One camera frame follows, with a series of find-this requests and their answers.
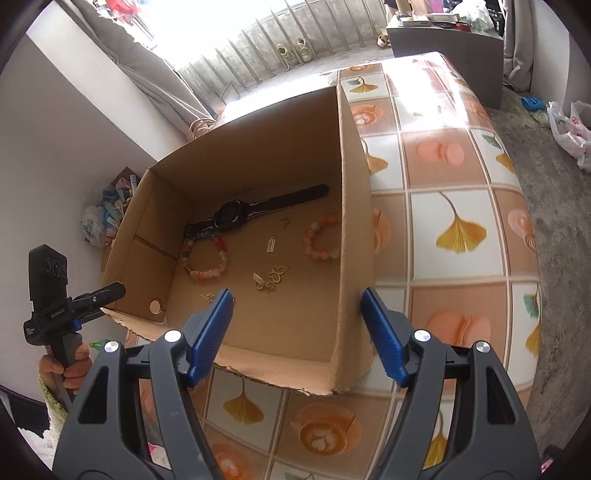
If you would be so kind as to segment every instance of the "cardboard box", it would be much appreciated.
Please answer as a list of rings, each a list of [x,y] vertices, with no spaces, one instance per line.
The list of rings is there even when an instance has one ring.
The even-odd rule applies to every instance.
[[[183,231],[233,199],[267,199],[319,183],[324,199],[255,217],[221,236],[229,269],[218,279],[192,280],[179,260]],[[304,231],[341,213],[319,247],[338,245],[338,260],[313,261]],[[288,216],[285,227],[280,219]],[[274,252],[267,243],[275,237]],[[190,264],[214,268],[212,242],[196,242]],[[275,292],[258,291],[253,273],[288,271]],[[202,295],[228,288],[234,315],[216,363],[280,387],[315,394],[349,388],[370,367],[369,334],[359,310],[374,284],[369,172],[340,86],[305,93],[234,119],[192,141],[148,170],[119,229],[103,284],[121,281],[127,295],[105,312],[148,340],[180,328],[209,305]],[[152,314],[159,300],[164,312]]]

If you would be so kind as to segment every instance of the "patterned tablecloth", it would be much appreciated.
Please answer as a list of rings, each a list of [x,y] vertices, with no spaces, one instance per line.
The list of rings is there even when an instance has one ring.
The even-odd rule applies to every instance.
[[[436,53],[281,88],[301,93],[337,82],[372,173],[378,292],[444,342],[489,340],[527,403],[540,338],[540,274],[519,181],[485,109]],[[128,345],[136,341],[128,336]],[[149,384],[142,390],[149,439],[159,443]],[[332,397],[220,369],[192,392],[227,480],[365,479],[403,396],[377,357],[355,388]],[[453,396],[454,385],[446,384],[428,465],[443,457]]]

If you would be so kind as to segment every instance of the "black watch strap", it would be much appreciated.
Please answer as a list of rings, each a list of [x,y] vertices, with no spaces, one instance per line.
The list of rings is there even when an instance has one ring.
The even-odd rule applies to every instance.
[[[207,220],[201,220],[199,223],[190,223],[185,227],[184,236],[185,238],[191,238],[198,233],[214,230],[215,226],[213,217],[210,217]]]
[[[329,194],[329,190],[328,185],[320,184],[268,200],[253,202],[248,206],[248,218],[321,199]]]

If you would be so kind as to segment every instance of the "green bottle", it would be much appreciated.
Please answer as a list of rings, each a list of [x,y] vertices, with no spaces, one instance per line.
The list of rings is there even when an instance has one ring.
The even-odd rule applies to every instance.
[[[102,338],[97,342],[90,342],[88,346],[94,348],[97,352],[102,352],[108,342],[110,342],[108,338]]]

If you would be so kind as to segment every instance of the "blue slipper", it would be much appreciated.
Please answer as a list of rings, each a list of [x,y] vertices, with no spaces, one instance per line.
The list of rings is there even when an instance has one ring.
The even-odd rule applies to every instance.
[[[537,112],[538,110],[545,110],[545,102],[536,97],[522,97],[521,104],[528,112]]]

